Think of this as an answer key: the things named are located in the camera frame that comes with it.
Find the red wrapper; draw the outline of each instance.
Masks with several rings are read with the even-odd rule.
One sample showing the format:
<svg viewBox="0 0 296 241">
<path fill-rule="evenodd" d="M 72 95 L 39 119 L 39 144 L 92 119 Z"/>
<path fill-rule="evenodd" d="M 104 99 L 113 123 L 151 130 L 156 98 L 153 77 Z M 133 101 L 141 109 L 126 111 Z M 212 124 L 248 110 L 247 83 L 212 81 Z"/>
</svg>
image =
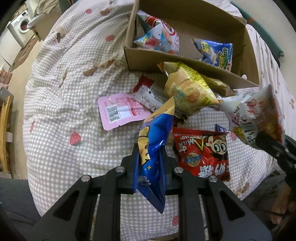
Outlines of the red wrapper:
<svg viewBox="0 0 296 241">
<path fill-rule="evenodd" d="M 173 128 L 179 166 L 194 176 L 217 176 L 229 181 L 226 133 Z"/>
</svg>

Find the bedsheet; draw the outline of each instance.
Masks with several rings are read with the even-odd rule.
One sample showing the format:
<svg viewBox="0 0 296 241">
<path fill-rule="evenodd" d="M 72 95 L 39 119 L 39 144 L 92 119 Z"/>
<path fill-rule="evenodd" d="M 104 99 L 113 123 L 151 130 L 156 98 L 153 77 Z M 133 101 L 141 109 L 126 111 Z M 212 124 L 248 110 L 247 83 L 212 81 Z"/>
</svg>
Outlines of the bedsheet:
<svg viewBox="0 0 296 241">
<path fill-rule="evenodd" d="M 208 1 L 241 17 L 228 0 Z M 103 175 L 131 154 L 141 121 L 105 131 L 96 100 L 119 92 L 131 93 L 141 76 L 128 71 L 123 52 L 132 6 L 132 0 L 78 1 L 56 22 L 32 65 L 24 102 L 23 141 L 29 185 L 41 215 L 82 175 Z M 247 25 L 247 29 L 260 87 L 238 92 L 258 91 L 271 84 L 284 112 L 286 133 L 296 137 L 294 97 L 265 42 L 252 26 Z M 163 74 L 146 76 L 165 81 Z M 184 127 L 214 130 L 216 123 L 229 125 L 223 112 L 208 107 L 191 116 Z M 79 145 L 71 145 L 73 136 Z M 276 163 L 234 136 L 228 135 L 227 142 L 231 180 L 226 185 L 244 199 Z M 176 158 L 171 146 L 166 150 Z M 178 199 L 167 197 L 160 214 L 139 192 L 122 195 L 120 221 L 122 240 L 176 233 Z"/>
</svg>

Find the hand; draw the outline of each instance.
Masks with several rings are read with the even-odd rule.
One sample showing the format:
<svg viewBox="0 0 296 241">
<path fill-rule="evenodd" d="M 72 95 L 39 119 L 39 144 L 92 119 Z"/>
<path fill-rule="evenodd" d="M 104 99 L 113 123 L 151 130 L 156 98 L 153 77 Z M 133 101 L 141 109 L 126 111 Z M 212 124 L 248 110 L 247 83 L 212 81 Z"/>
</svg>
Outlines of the hand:
<svg viewBox="0 0 296 241">
<path fill-rule="evenodd" d="M 289 195 L 291 193 L 291 188 L 288 185 L 285 185 L 280 191 L 278 197 L 276 198 L 274 205 L 271 208 L 272 212 L 276 213 L 286 213 L 287 210 L 293 212 L 296 210 L 296 202 L 289 200 Z M 273 224 L 280 224 L 283 217 L 270 215 L 271 221 Z"/>
</svg>

